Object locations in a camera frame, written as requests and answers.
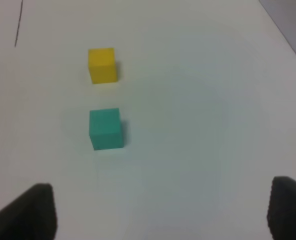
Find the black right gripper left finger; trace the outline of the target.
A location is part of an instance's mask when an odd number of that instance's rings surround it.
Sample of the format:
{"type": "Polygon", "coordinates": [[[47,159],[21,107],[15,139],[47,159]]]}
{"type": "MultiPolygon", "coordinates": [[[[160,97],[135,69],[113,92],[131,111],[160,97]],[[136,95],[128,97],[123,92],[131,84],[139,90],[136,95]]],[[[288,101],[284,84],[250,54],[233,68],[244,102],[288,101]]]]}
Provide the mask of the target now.
{"type": "Polygon", "coordinates": [[[0,210],[0,240],[53,240],[58,219],[53,187],[38,183],[0,210]]]}

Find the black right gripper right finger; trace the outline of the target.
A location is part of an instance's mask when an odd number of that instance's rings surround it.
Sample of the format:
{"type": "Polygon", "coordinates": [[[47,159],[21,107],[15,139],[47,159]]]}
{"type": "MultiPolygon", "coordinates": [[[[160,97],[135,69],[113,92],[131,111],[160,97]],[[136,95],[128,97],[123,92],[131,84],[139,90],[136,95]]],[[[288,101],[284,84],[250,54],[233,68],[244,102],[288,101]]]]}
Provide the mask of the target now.
{"type": "Polygon", "coordinates": [[[288,176],[272,180],[267,225],[274,240],[296,240],[296,181],[288,176]]]}

